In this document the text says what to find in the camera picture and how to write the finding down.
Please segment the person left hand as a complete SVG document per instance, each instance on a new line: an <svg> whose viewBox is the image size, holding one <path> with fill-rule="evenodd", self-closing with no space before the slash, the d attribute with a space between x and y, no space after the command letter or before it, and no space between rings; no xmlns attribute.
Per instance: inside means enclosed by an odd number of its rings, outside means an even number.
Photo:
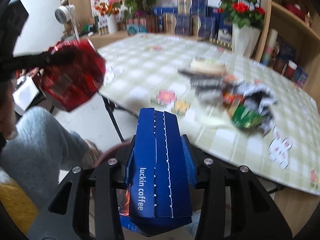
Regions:
<svg viewBox="0 0 320 240"><path fill-rule="evenodd" d="M12 140L17 135L15 103L12 95L14 90L15 84L12 80L1 82L1 135L6 140Z"/></svg>

